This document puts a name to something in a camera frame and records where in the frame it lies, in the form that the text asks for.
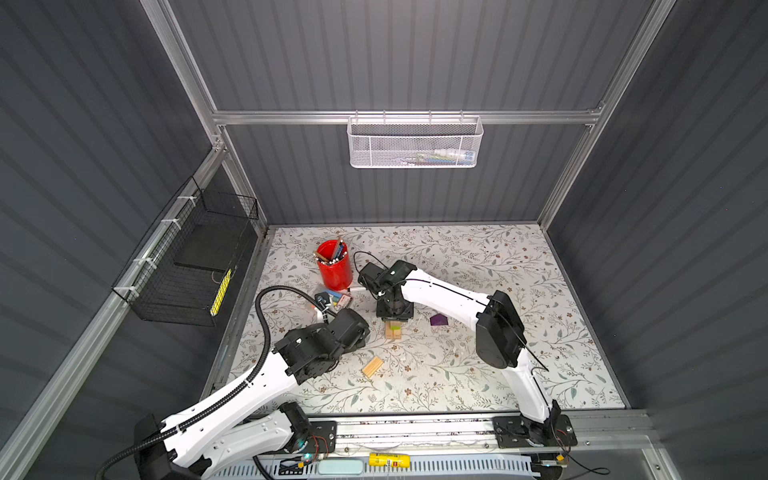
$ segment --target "bottle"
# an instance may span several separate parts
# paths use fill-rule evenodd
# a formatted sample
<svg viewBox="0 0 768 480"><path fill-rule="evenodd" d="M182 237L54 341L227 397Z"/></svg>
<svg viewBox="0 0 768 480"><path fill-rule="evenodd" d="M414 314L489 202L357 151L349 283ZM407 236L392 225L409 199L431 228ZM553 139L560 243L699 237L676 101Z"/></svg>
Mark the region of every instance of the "bottle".
<svg viewBox="0 0 768 480"><path fill-rule="evenodd" d="M368 465L372 467L398 467L410 468L411 457L409 455L394 455L389 453L372 453L368 457Z"/></svg>
<svg viewBox="0 0 768 480"><path fill-rule="evenodd" d="M453 160L458 160L458 161L466 162L469 164L475 163L475 152L471 150L459 150L458 148L444 148L441 150L435 150L435 155L452 158Z"/></svg>

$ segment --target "floral tablecloth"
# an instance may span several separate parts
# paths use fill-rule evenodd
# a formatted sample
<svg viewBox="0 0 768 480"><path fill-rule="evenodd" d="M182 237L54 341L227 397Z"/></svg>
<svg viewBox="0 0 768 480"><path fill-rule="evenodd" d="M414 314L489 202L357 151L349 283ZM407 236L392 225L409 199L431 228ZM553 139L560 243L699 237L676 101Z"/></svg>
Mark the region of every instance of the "floral tablecloth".
<svg viewBox="0 0 768 480"><path fill-rule="evenodd" d="M563 409L624 407L538 225L278 228L259 290L282 283L315 292L321 279L312 253L338 235L351 252L370 251L387 265L403 259L467 290L506 292L525 324L528 345L549 368L537 370L545 388ZM357 260L362 268L372 259L361 254ZM402 339L387 340L367 292L355 294L352 308L371 326L366 348L345 355L332 372L308 380L263 410L289 400L310 413L516 408L501 373L477 357L473 335L461 323L449 319L447 326L430 326L435 311L417 306ZM273 339L316 322L309 304L289 292L265 296L263 311ZM253 365L262 345L260 324L251 311L230 380ZM384 365L368 379L361 369L374 356Z"/></svg>

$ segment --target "black wire basket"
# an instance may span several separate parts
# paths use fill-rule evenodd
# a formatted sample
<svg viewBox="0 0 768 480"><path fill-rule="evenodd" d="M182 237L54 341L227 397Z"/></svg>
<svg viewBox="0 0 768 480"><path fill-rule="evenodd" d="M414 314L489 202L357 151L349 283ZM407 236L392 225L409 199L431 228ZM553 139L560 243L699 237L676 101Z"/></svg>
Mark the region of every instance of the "black wire basket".
<svg viewBox="0 0 768 480"><path fill-rule="evenodd" d="M140 246L126 263L118 281L139 263L133 282L113 291L141 319L214 326L237 295L257 220L255 198L197 189L175 219L161 220L167 225L155 247L137 258Z"/></svg>

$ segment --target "yellow bottle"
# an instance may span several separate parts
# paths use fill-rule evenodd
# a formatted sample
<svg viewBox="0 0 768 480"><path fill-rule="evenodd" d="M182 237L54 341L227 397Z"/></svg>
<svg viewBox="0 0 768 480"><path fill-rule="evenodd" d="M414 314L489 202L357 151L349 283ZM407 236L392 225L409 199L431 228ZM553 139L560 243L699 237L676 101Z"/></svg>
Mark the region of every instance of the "yellow bottle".
<svg viewBox="0 0 768 480"><path fill-rule="evenodd" d="M368 457L368 465L371 465L372 467L410 468L411 457L408 455L372 453L370 457Z"/></svg>

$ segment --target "yellow tape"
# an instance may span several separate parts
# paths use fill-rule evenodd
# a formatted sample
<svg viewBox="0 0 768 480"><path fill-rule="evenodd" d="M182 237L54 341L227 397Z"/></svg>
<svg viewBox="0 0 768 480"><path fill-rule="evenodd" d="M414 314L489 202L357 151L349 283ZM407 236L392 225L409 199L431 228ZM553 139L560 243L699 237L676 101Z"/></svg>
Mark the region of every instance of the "yellow tape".
<svg viewBox="0 0 768 480"><path fill-rule="evenodd" d="M219 285L219 292L216 294L214 305L210 308L210 315L216 316L221 308L221 303L224 301L224 294L227 292L227 287L230 285L230 279L232 278L232 269L227 270L227 275L221 280Z"/></svg>

